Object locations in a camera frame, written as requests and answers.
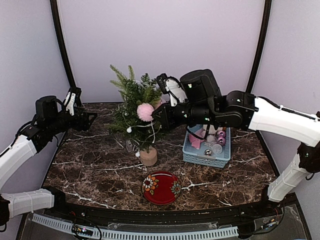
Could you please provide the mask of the red floral plate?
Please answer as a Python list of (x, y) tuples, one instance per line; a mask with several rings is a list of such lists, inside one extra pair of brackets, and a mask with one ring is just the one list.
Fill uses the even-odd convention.
[(176, 175), (168, 171), (155, 171), (141, 183), (143, 196), (152, 204), (169, 205), (181, 194), (182, 185)]

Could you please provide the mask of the white knitted ball ornament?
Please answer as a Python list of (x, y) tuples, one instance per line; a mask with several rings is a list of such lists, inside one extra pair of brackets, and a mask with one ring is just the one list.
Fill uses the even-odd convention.
[(211, 149), (214, 155), (219, 155), (223, 152), (223, 147), (220, 144), (214, 144)]

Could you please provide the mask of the pink glitter bauble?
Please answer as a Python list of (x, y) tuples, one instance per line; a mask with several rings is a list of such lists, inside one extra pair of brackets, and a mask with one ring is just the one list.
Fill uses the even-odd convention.
[(222, 136), (218, 137), (218, 139), (217, 139), (217, 143), (221, 146), (225, 146), (226, 142), (227, 142), (226, 139)]
[(216, 133), (218, 138), (226, 138), (226, 132), (224, 130), (220, 130)]

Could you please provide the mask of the white ball string lights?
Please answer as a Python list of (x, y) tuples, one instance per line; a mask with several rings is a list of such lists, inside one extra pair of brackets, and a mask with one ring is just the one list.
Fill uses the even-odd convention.
[(126, 132), (133, 135), (132, 140), (137, 141), (140, 156), (142, 153), (149, 154), (153, 151), (156, 141), (156, 120), (145, 122), (139, 119), (137, 107), (143, 103), (151, 104), (155, 110), (156, 102), (162, 97), (161, 90), (154, 80), (151, 82), (128, 83), (121, 94), (124, 101), (124, 113), (122, 114)]

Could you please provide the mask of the black front rail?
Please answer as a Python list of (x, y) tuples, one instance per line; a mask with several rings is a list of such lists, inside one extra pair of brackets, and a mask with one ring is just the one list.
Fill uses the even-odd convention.
[(73, 216), (80, 217), (82, 213), (90, 220), (103, 221), (129, 221), (129, 222), (196, 222), (202, 220), (223, 220), (226, 222), (241, 222), (262, 217), (269, 217), (279, 214), (280, 210), (274, 210), (269, 205), (261, 202), (242, 204), (236, 206), (209, 208), (198, 210), (181, 211), (138, 211), (138, 210), (118, 210), (100, 207), (78, 205), (74, 203), (65, 204), (66, 211)]

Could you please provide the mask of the pink felt ornament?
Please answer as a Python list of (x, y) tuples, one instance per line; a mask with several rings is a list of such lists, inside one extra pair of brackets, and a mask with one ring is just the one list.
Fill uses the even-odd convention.
[(206, 140), (205, 133), (206, 131), (201, 126), (198, 130), (192, 130), (191, 133), (188, 134), (188, 140), (193, 148), (197, 150), (201, 148), (201, 144)]

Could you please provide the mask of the small circuit board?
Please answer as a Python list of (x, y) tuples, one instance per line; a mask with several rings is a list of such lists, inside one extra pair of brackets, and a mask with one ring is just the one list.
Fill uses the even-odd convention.
[(75, 234), (87, 234), (87, 229), (78, 225), (73, 224), (71, 231)]

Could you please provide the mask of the white cotton pompom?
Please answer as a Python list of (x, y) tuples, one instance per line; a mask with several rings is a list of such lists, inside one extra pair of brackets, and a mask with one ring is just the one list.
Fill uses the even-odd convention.
[(206, 141), (208, 143), (212, 143), (215, 140), (215, 136), (213, 134), (209, 134), (208, 137), (206, 138)]

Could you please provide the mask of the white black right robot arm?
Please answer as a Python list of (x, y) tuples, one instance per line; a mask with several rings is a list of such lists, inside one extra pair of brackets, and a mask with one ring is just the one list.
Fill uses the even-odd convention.
[(191, 71), (176, 79), (166, 74), (156, 82), (170, 100), (153, 111), (164, 130), (207, 125), (265, 131), (300, 142), (292, 162), (267, 188), (255, 213), (266, 217), (308, 175), (320, 170), (320, 116), (295, 111), (251, 93), (234, 90), (222, 95), (210, 69)]

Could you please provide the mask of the white snowflake ornament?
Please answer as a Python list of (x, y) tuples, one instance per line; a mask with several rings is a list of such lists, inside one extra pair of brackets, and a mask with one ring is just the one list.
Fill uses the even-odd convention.
[(202, 144), (208, 148), (212, 148), (215, 145), (214, 142), (207, 142), (207, 141), (202, 142)]

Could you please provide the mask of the small green christmas tree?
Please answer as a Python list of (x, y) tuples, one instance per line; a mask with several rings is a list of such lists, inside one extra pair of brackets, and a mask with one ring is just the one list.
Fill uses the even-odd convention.
[(163, 103), (163, 93), (148, 73), (136, 79), (131, 65), (128, 76), (112, 64), (110, 69), (116, 75), (116, 80), (110, 82), (117, 87), (123, 102), (114, 110), (114, 122), (108, 123), (107, 129), (134, 144), (135, 156), (143, 165), (151, 167), (158, 161), (155, 143), (165, 135), (161, 123), (152, 117), (153, 111)]

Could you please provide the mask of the white felt ornament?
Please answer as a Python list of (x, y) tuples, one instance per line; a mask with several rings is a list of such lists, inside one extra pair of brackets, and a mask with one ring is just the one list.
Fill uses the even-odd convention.
[[(206, 134), (207, 127), (208, 127), (207, 124), (203, 125), (203, 132), (202, 132), (203, 136)], [(217, 129), (215, 129), (215, 127), (213, 125), (210, 125), (209, 126), (209, 130), (208, 130), (208, 134), (209, 135), (214, 135), (216, 132), (221, 131), (221, 130), (222, 130), (221, 127), (218, 127)]]

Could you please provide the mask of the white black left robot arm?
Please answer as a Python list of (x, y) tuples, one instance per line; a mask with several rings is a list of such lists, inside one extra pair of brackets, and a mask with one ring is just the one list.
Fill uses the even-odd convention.
[[(19, 128), (14, 141), (0, 154), (1, 186), (4, 186), (26, 161), (42, 151), (57, 134), (70, 129), (90, 129), (98, 115), (75, 106), (76, 97), (76, 94), (68, 93), (67, 101), (62, 102), (56, 96), (49, 95), (35, 102), (36, 113), (33, 119)], [(65, 193), (55, 187), (1, 193), (0, 224), (6, 227), (10, 219), (42, 209), (51, 209), (60, 218), (67, 218), (71, 213)]]

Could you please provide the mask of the pink fluffy pompom ornament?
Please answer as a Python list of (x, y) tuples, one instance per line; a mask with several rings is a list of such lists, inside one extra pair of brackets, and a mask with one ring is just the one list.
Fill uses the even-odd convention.
[(149, 103), (142, 103), (137, 107), (137, 115), (143, 122), (151, 122), (153, 120), (152, 113), (154, 107)]
[(162, 97), (155, 103), (154, 105), (154, 109), (159, 108), (162, 104), (164, 104), (166, 102), (165, 99), (163, 99)]

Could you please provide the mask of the light blue plastic basket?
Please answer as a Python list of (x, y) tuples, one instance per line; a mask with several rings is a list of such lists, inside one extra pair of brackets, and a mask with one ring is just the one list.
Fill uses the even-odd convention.
[[(191, 143), (189, 142), (189, 133), (192, 133), (191, 131), (197, 131), (200, 127), (203, 126), (201, 124), (198, 124), (194, 127), (187, 128), (182, 148), (183, 161), (187, 163), (210, 166), (214, 168), (224, 168), (228, 161), (231, 159), (231, 130), (225, 127), (221, 130), (226, 132), (226, 144), (225, 146), (222, 146), (223, 152), (219, 155), (212, 154), (211, 156), (207, 156), (204, 155), (205, 150), (212, 150), (212, 148), (205, 147), (203, 144), (201, 144), (200, 149), (195, 149), (191, 146)], [(217, 132), (213, 135), (215, 136), (215, 140), (213, 142), (215, 144), (218, 144)]]

